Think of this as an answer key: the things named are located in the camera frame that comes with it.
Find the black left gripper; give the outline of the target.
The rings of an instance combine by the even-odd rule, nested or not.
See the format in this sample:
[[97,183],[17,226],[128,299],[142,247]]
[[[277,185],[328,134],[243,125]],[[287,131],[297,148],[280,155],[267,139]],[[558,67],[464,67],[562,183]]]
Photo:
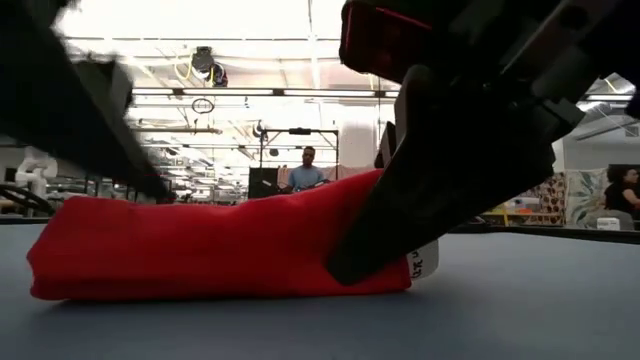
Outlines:
[[[1,0],[1,132],[160,199],[170,190],[93,64],[70,64],[52,29],[74,0]],[[61,61],[22,75],[17,61]]]

